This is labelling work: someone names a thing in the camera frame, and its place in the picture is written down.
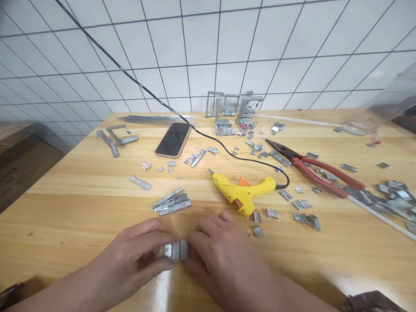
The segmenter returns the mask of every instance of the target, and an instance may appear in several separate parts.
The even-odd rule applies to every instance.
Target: yellow glue gun
[[[272,178],[264,178],[259,184],[251,186],[249,182],[241,177],[238,185],[235,185],[226,176],[215,173],[211,169],[208,170],[222,195],[230,203],[235,202],[239,208],[238,212],[244,217],[248,217],[254,211],[254,204],[251,201],[252,197],[263,195],[276,189],[276,182]]]

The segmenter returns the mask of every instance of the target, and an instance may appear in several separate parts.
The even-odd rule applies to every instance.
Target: clear plastic bottle
[[[402,115],[414,105],[416,105],[416,64],[398,74],[385,89],[358,108],[343,123],[343,128],[354,135],[371,134],[380,125]]]

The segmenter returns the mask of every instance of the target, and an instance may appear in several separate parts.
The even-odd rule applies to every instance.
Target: smartphone
[[[163,137],[155,154],[161,157],[179,158],[191,126],[187,123],[172,123]]]

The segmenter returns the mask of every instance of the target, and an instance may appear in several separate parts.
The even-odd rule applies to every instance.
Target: white tiled wall
[[[208,90],[258,109],[363,104],[416,62],[415,0],[61,0],[132,75],[178,111]],[[112,112],[168,112],[55,0],[0,1],[0,120],[36,120],[70,150]]]

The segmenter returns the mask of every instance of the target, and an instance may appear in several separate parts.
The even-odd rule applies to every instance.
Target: red plier handle
[[[319,168],[322,168],[332,173],[333,175],[337,176],[340,180],[352,186],[354,189],[362,190],[365,188],[365,185],[363,183],[343,173],[341,170],[335,167],[332,167],[331,165],[328,165],[327,163],[309,158],[308,156],[302,156],[301,159],[295,157],[295,158],[292,158],[290,162],[310,181],[322,187],[323,189],[330,191],[331,193],[335,194],[339,198],[342,198],[342,199],[347,198],[348,193],[336,187],[335,185],[329,183],[328,181],[325,181],[324,179],[320,178],[316,174],[314,174],[303,162],[310,163],[311,165],[317,166]]]

